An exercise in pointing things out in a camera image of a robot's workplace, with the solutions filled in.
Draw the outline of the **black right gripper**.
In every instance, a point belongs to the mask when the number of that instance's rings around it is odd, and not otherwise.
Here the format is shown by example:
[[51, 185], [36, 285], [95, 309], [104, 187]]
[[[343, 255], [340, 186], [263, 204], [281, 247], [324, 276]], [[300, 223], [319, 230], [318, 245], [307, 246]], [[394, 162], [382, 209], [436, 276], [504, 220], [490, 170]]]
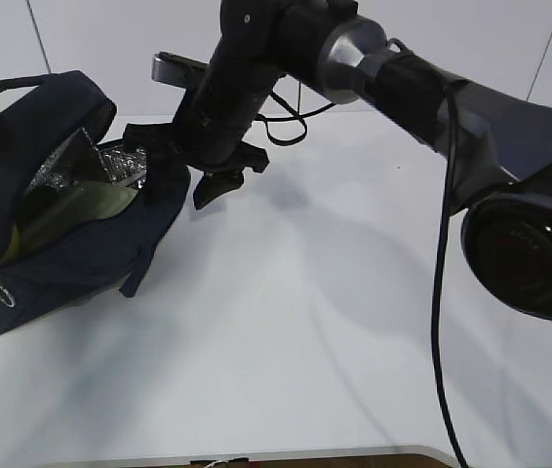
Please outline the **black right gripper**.
[[[127, 126], [125, 150], [141, 147], [151, 156], [219, 172], [283, 76], [338, 105], [320, 74], [321, 54], [357, 17], [355, 1], [222, 2], [220, 39], [200, 83], [185, 92], [172, 122]], [[244, 181], [242, 171], [204, 173], [194, 208], [203, 210]], [[147, 205], [182, 201], [183, 164], [149, 158], [143, 193]]]

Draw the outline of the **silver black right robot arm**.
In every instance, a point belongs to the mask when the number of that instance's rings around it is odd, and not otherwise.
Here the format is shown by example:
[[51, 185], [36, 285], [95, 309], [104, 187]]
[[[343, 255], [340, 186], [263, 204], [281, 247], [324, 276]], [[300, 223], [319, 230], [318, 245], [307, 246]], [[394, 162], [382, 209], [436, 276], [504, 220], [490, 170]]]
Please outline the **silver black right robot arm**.
[[156, 81], [180, 87], [173, 120], [130, 125], [128, 150], [202, 173], [202, 209], [264, 171], [245, 142], [277, 81], [291, 76], [330, 105], [363, 100], [447, 162], [443, 216], [464, 213], [470, 270], [505, 305], [552, 321], [552, 107], [450, 73], [388, 38], [354, 1], [225, 1], [208, 62], [170, 54]]

